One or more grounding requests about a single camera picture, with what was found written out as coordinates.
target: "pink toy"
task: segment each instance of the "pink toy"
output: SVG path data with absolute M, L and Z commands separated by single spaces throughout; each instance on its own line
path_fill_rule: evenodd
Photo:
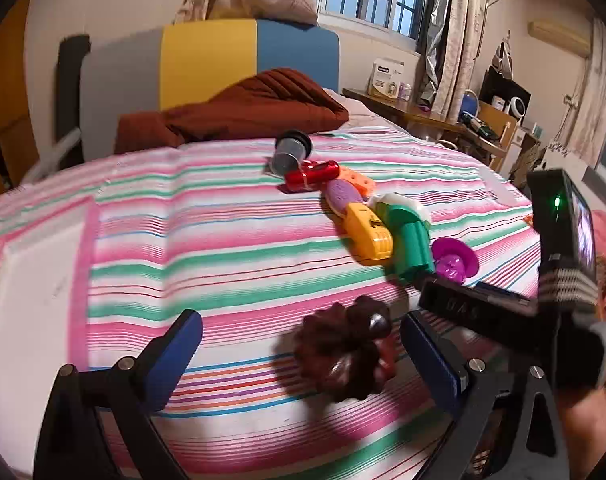
M 432 244 L 436 273 L 462 285 L 478 272 L 478 258 L 472 248 L 456 238 L 437 238 Z
M 325 184 L 323 192 L 327 204 L 337 216 L 344 218 L 347 214 L 347 205 L 352 202 L 363 203 L 359 191 L 347 180 L 335 178 Z

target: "camera screen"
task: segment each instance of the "camera screen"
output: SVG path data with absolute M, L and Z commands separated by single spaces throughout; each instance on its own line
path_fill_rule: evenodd
M 578 256 L 587 269 L 594 269 L 594 236 L 592 234 L 592 217 L 587 205 L 576 192 L 572 193 Z

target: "white box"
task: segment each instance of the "white box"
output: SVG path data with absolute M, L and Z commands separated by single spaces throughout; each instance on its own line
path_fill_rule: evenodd
M 403 72 L 405 72 L 403 62 L 379 57 L 374 62 L 372 75 L 369 78 L 368 94 L 374 97 L 397 99 Z

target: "green toy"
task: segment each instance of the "green toy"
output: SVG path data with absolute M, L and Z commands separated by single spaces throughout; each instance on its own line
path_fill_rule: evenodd
M 403 205 L 379 202 L 376 214 L 394 238 L 392 258 L 401 281 L 412 283 L 418 274 L 435 271 L 430 235 L 416 212 Z

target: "yellow toy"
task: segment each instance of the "yellow toy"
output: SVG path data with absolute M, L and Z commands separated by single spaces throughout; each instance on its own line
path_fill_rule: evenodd
M 392 255 L 392 234 L 365 204 L 349 203 L 343 225 L 363 258 L 384 260 Z

